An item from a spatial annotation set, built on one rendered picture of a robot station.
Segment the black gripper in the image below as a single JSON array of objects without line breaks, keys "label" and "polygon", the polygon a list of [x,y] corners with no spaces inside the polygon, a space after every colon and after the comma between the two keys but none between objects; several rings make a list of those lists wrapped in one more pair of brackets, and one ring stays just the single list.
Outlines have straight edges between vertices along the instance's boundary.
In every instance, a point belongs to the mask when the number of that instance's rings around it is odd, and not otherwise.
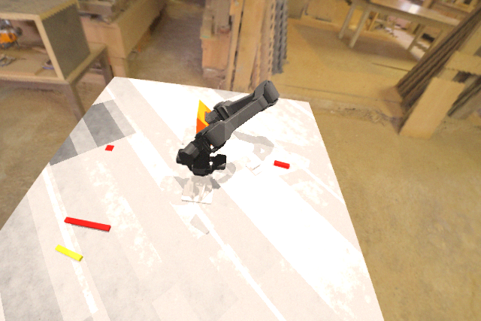
[{"label": "black gripper", "polygon": [[[177,164],[181,164],[181,165],[185,165],[183,164],[183,162],[180,160],[180,157],[179,157],[179,153],[181,152],[182,149],[179,149],[178,151],[178,154],[177,154],[177,158],[176,158],[176,163]],[[227,159],[227,156],[226,155],[223,155],[223,154],[217,154],[217,156],[210,156],[210,155],[207,155],[206,152],[203,152],[200,157],[204,157],[204,156],[208,156],[210,162],[212,162],[212,171],[211,171],[211,174],[215,171],[215,170],[225,170],[225,166],[226,166],[226,159]],[[189,171],[192,171],[192,166],[188,166],[186,165],[186,167],[189,169]]]}]

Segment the yellow flat bar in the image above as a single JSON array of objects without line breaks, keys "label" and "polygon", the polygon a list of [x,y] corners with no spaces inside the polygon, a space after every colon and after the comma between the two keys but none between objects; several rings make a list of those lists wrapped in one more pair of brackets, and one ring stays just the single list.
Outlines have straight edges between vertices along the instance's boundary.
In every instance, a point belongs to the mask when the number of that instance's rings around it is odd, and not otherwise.
[{"label": "yellow flat bar", "polygon": [[83,258],[81,255],[79,255],[79,254],[77,254],[77,253],[75,253],[75,252],[72,252],[72,251],[69,250],[68,248],[65,248],[65,247],[63,247],[63,246],[61,246],[61,245],[58,245],[58,246],[55,248],[55,250],[58,250],[59,252],[64,253],[65,255],[70,256],[70,257],[72,257],[73,259],[76,259],[76,260],[79,261],[79,262],[80,262],[80,261],[82,260],[82,258]]}]

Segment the red flat bar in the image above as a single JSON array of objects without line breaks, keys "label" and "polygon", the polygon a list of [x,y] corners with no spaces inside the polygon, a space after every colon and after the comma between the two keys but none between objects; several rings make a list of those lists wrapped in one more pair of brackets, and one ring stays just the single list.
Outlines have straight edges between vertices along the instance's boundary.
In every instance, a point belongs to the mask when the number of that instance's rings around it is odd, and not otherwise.
[{"label": "red flat bar", "polygon": [[70,217],[66,217],[64,222],[79,225],[79,226],[83,226],[83,227],[93,228],[93,229],[106,230],[108,232],[110,231],[110,227],[111,227],[109,225],[105,225],[105,224],[101,224],[101,223],[92,223],[92,222],[87,221],[87,220],[79,220],[79,219],[74,219],[74,218],[70,218]]}]

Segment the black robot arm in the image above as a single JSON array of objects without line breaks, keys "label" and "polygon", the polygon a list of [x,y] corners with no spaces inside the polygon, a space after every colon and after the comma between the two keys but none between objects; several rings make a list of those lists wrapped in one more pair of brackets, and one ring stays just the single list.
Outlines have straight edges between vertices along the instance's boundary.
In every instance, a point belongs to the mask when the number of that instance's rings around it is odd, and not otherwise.
[{"label": "black robot arm", "polygon": [[[254,117],[257,113],[275,105],[280,96],[272,81],[260,83],[253,93],[239,98],[236,101],[221,101],[214,105],[209,113],[205,111],[204,120],[209,124],[195,135],[195,140],[190,141],[179,153],[183,164],[191,166],[194,176],[208,176],[211,174],[212,165],[207,155],[215,153],[222,148],[231,137],[232,132]],[[222,121],[220,121],[222,120]],[[211,149],[210,145],[213,146]]]}]

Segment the red cylinder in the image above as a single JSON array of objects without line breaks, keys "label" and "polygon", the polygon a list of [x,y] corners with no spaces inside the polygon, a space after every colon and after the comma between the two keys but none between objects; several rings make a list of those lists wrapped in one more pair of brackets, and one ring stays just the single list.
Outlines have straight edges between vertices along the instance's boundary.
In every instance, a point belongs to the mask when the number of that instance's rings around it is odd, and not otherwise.
[{"label": "red cylinder", "polygon": [[285,163],[285,162],[280,162],[280,161],[277,161],[277,160],[274,161],[274,165],[278,166],[278,167],[281,167],[281,168],[286,168],[286,169],[289,169],[289,167],[290,167],[290,164]]}]

